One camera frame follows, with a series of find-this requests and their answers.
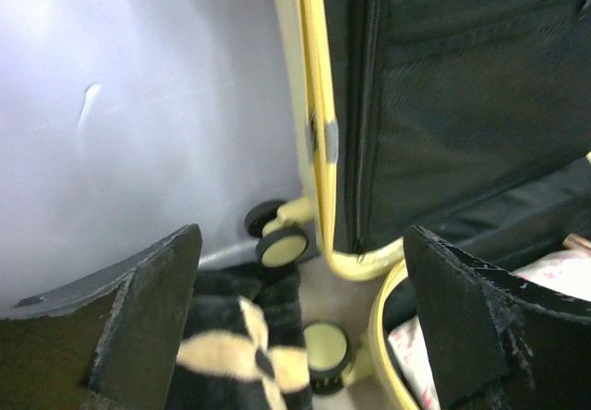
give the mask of floor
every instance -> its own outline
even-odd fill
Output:
[[[300,300],[304,322],[332,320],[341,325],[352,344],[368,326],[369,311],[383,278],[367,283],[348,282],[331,272],[317,258],[300,265]],[[385,408],[381,388],[369,378],[332,397],[315,397],[314,410],[381,410]]]

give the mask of pink patterned cloth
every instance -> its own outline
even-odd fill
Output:
[[[514,274],[556,292],[591,302],[591,258],[583,252],[564,250],[552,253]],[[388,336],[388,342],[413,395],[419,397],[420,407],[423,410],[440,410],[418,318],[412,318],[394,329]]]

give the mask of black wheel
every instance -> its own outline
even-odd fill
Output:
[[[299,258],[308,248],[308,235],[292,225],[262,237],[257,244],[257,255],[267,267],[281,267]]]
[[[343,372],[351,362],[351,344],[344,330],[328,321],[310,322],[304,339],[312,392],[329,396],[341,391]]]
[[[279,207],[284,204],[284,200],[268,200],[249,211],[244,218],[244,225],[247,228],[248,234],[261,239],[262,229],[277,217]]]

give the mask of suitcase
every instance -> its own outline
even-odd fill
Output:
[[[247,229],[266,265],[303,253],[314,220],[337,274],[389,273],[356,350],[335,325],[306,328],[312,386],[372,374],[415,409],[385,342],[416,314],[404,230],[508,271],[589,236],[591,0],[275,3],[304,190],[257,206]]]

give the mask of white surface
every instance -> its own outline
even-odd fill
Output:
[[[0,0],[0,306],[299,194],[272,0]]]
[[[591,301],[591,258],[583,252],[551,253],[514,274],[556,292]],[[428,362],[427,346],[418,318],[412,318],[388,336],[398,365],[423,410],[440,410],[435,382]]]

